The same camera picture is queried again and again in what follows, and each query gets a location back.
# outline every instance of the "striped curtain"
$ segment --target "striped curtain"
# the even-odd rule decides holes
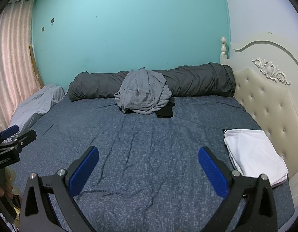
[[[0,131],[18,104],[40,89],[29,51],[33,2],[12,2],[0,15]]]

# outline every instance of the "blue bed sheet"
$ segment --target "blue bed sheet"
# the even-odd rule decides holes
[[[24,191],[30,172],[53,174],[94,145],[99,162],[75,200],[97,231],[199,232],[222,202],[198,163],[199,148],[208,146],[232,169],[222,129],[260,127],[235,98],[175,98],[173,113],[164,119],[124,114],[114,99],[65,97],[33,126],[36,141],[12,166],[15,184]],[[288,182],[273,192],[281,227],[294,213]],[[244,200],[228,231],[243,207]]]

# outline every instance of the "blue pad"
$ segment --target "blue pad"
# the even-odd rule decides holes
[[[94,147],[69,179],[68,193],[71,197],[79,195],[89,179],[99,159],[99,152]]]
[[[5,140],[11,137],[12,135],[15,135],[19,132],[19,127],[17,125],[13,125],[6,129],[5,131],[1,132],[1,139]]]
[[[198,162],[217,195],[225,199],[228,195],[228,182],[204,148],[198,151]]]

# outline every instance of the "bed post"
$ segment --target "bed post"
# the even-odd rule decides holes
[[[221,38],[222,47],[221,47],[221,55],[220,55],[220,64],[226,65],[227,54],[226,54],[226,39],[225,37]]]

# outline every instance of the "white headboard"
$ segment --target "white headboard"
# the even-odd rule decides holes
[[[271,32],[231,43],[222,38],[220,63],[234,72],[234,97],[271,140],[289,170],[294,206],[298,206],[298,49]]]

